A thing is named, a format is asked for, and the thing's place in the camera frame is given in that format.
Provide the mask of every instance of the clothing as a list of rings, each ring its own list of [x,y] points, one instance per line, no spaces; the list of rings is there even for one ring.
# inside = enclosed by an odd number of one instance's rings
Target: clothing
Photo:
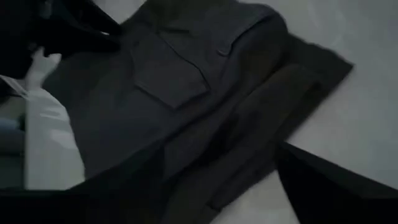
[[[119,48],[119,24],[91,0],[3,0],[0,29],[0,75],[17,79],[25,78],[39,47],[63,58]]]
[[[398,221],[396,189],[289,144],[277,147],[279,177],[301,224]]]
[[[94,219],[209,223],[352,67],[259,4],[148,1],[122,27],[118,53],[76,55],[44,84],[85,164],[72,192],[112,195]]]

